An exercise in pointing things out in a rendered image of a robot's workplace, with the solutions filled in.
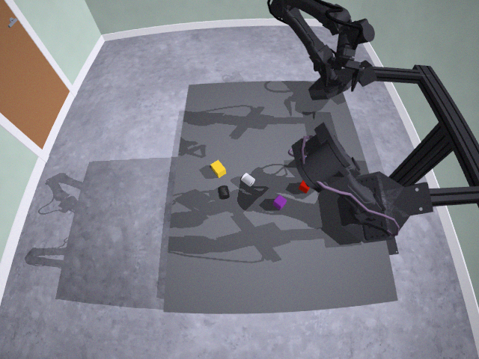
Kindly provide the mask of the yellow cube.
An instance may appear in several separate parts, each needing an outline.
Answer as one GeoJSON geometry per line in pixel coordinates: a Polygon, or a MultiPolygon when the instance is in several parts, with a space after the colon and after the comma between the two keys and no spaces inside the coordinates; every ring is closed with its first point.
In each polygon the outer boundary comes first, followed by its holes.
{"type": "Polygon", "coordinates": [[[220,161],[216,161],[216,162],[212,163],[211,168],[212,168],[212,170],[214,171],[214,173],[216,174],[216,176],[218,178],[220,178],[220,177],[222,177],[223,175],[226,174],[226,170],[225,170],[224,166],[220,163],[220,161]]]}

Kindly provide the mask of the red cube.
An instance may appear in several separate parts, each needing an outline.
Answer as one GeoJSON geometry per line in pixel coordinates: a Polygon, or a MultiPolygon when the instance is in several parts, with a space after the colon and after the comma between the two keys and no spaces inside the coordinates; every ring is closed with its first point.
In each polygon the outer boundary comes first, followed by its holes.
{"type": "Polygon", "coordinates": [[[308,189],[309,187],[306,186],[305,182],[302,181],[300,186],[299,186],[299,190],[303,191],[304,193],[307,193],[308,192],[308,189]]]}

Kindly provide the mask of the purple cube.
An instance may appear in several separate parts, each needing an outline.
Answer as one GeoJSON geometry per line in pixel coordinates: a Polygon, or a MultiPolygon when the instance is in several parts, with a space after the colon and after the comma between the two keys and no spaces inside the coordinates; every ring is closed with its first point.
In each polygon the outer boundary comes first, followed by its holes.
{"type": "Polygon", "coordinates": [[[283,198],[281,195],[277,196],[276,199],[273,201],[273,206],[278,208],[279,210],[282,209],[282,207],[286,204],[287,200],[283,198]]]}

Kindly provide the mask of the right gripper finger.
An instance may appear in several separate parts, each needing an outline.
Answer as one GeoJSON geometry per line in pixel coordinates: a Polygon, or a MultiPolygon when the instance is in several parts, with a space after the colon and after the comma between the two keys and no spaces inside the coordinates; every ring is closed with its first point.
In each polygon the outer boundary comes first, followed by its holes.
{"type": "Polygon", "coordinates": [[[327,87],[328,80],[329,80],[330,67],[331,67],[331,64],[324,64],[324,65],[322,65],[322,67],[321,67],[321,70],[322,70],[322,73],[323,73],[323,77],[324,77],[324,80],[325,80],[325,86],[326,86],[326,87],[327,87]],[[325,74],[325,71],[326,71],[326,74],[325,74]]]}
{"type": "Polygon", "coordinates": [[[364,73],[364,70],[357,70],[353,73],[351,92],[354,91],[355,86],[356,86],[357,82],[359,81],[359,79],[361,78],[361,76],[363,75],[363,73],[364,73]]]}

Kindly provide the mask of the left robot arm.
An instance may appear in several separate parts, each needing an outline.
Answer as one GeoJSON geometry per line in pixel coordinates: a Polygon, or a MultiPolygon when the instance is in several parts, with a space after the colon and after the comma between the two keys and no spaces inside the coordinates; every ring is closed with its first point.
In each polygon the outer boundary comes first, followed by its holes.
{"type": "MultiPolygon", "coordinates": [[[[320,189],[325,190],[322,186],[328,186],[339,191],[345,191],[350,193],[369,210],[385,214],[386,208],[382,203],[377,177],[371,176],[356,180],[354,177],[361,174],[359,165],[353,157],[351,158],[347,155],[345,149],[332,134],[328,126],[323,122],[314,131],[317,135],[306,141],[305,147],[303,147],[303,138],[291,146],[296,168],[304,182],[312,189],[318,186],[320,189]],[[320,142],[317,137],[319,137],[320,142]],[[307,157],[302,160],[303,156],[306,155],[307,157]],[[348,159],[350,162],[348,162],[348,159]],[[350,166],[348,167],[348,165],[350,166]],[[373,180],[370,180],[372,178],[373,180]],[[376,188],[376,192],[374,188],[376,188]]],[[[351,206],[349,212],[353,219],[361,223],[364,222],[367,240],[388,237],[385,217],[366,212],[350,196],[338,195],[351,206]],[[370,228],[368,224],[370,224],[370,228]],[[384,236],[381,236],[382,234],[384,236]]]]}

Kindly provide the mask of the white cylinder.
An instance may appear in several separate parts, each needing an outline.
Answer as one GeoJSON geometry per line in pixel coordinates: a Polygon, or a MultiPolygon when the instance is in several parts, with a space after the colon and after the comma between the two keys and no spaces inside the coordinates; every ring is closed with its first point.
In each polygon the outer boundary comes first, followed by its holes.
{"type": "Polygon", "coordinates": [[[251,177],[249,174],[244,174],[241,179],[249,187],[253,185],[255,178],[251,177]]]}

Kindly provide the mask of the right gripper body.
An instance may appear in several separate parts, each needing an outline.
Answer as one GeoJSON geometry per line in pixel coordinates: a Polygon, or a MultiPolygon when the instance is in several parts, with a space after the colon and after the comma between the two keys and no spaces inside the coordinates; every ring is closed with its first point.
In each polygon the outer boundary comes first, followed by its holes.
{"type": "Polygon", "coordinates": [[[345,43],[339,43],[337,45],[336,57],[331,57],[325,64],[331,64],[331,69],[335,69],[335,70],[341,70],[342,67],[352,69],[355,71],[364,70],[363,68],[359,68],[360,62],[354,61],[355,58],[350,56],[345,56],[342,54],[343,47],[345,49],[353,49],[353,50],[356,50],[356,48],[354,49],[353,46],[351,45],[345,45],[345,46],[344,45],[345,43]]]}

